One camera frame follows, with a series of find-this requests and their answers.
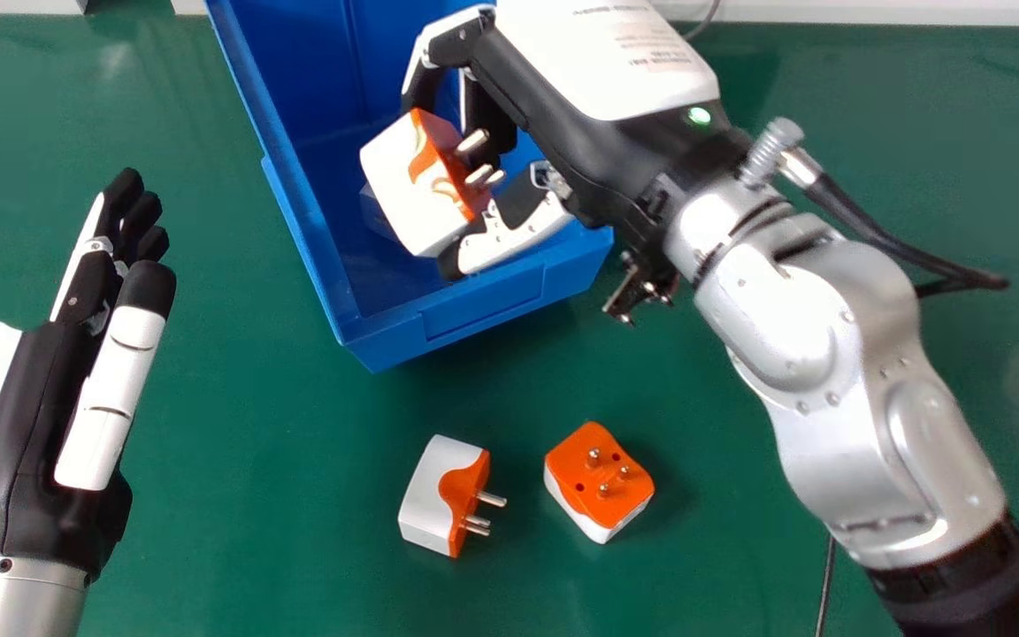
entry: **green light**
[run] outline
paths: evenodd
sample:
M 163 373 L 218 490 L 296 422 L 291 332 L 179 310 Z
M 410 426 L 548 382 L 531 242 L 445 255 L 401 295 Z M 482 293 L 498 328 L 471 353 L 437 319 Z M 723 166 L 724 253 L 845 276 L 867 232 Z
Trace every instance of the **green light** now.
M 703 109 L 702 106 L 693 106 L 691 110 L 687 111 L 687 119 L 691 120 L 691 124 L 707 125 L 713 119 L 710 111 Z

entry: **black cable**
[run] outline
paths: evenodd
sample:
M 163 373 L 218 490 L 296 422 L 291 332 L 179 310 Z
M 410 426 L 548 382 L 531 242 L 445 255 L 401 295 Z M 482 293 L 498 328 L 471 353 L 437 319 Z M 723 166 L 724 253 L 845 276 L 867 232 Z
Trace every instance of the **black cable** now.
M 820 609 L 816 612 L 814 637 L 823 637 L 824 621 L 828 619 L 828 600 L 833 596 L 833 572 L 836 570 L 836 539 L 827 534 L 827 553 L 824 558 L 824 583 L 820 585 Z
M 691 41 L 692 37 L 699 36 L 700 33 L 705 31 L 712 21 L 714 21 L 714 13 L 718 12 L 718 7 L 720 5 L 720 0 L 713 0 L 710 3 L 710 10 L 707 11 L 707 15 L 702 18 L 699 25 L 683 34 L 683 40 Z
M 976 270 L 958 265 L 945 258 L 916 249 L 891 234 L 878 222 L 850 198 L 827 174 L 821 174 L 804 191 L 806 197 L 827 211 L 838 221 L 860 234 L 864 241 L 901 261 L 917 265 L 923 270 L 937 274 L 943 279 L 918 285 L 919 298 L 959 290 L 986 289 L 1003 290 L 1009 280 L 991 271 Z

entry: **orange and white plug adapter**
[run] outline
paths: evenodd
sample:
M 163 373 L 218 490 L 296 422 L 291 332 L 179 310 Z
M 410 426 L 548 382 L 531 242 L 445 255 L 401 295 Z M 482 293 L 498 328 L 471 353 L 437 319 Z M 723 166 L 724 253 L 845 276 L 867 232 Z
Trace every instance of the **orange and white plug adapter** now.
M 647 471 L 594 422 L 584 423 L 545 457 L 545 488 L 599 544 L 635 520 L 654 495 Z
M 360 149 L 360 165 L 396 238 L 416 257 L 435 258 L 490 203 L 505 176 L 489 164 L 468 168 L 485 130 L 461 137 L 435 113 L 412 109 Z
M 469 533 L 489 536 L 490 521 L 474 515 L 478 502 L 502 508 L 505 497 L 482 491 L 490 475 L 490 453 L 435 435 L 399 505 L 399 533 L 432 551 L 458 558 Z

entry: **green surface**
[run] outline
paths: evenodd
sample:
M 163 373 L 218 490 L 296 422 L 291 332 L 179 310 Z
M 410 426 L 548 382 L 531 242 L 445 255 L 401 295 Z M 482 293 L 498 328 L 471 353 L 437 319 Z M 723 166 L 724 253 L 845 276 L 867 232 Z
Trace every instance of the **green surface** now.
M 810 632 L 824 533 L 688 303 L 612 323 L 612 263 L 582 298 L 369 375 L 332 338 L 210 24 L 97 8 L 0 17 L 0 319 L 44 319 L 126 164 L 164 201 L 180 279 L 124 459 L 137 505 L 83 634 Z M 793 117 L 882 223 L 1014 279 L 931 299 L 923 335 L 1019 516 L 1019 30 L 715 24 L 700 51 L 751 131 Z M 658 483 L 606 546 L 541 485 L 583 419 Z M 458 562 L 395 524 L 434 432 L 490 448 L 509 499 Z M 846 558 L 833 608 L 832 634 L 894 632 Z

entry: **blue plastic box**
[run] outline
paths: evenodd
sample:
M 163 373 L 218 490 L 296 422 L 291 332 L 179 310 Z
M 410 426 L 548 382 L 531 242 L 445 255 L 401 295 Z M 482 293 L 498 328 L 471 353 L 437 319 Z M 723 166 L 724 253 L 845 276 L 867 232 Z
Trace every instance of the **blue plastic box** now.
M 470 4 L 207 1 L 266 154 L 262 168 L 332 331 L 373 372 L 585 290 L 611 246 L 609 229 L 571 223 L 513 261 L 449 285 L 433 259 L 414 258 L 366 225 L 360 146 L 397 116 L 422 25 Z M 537 146 L 522 135 L 505 168 L 514 174 L 535 158 Z

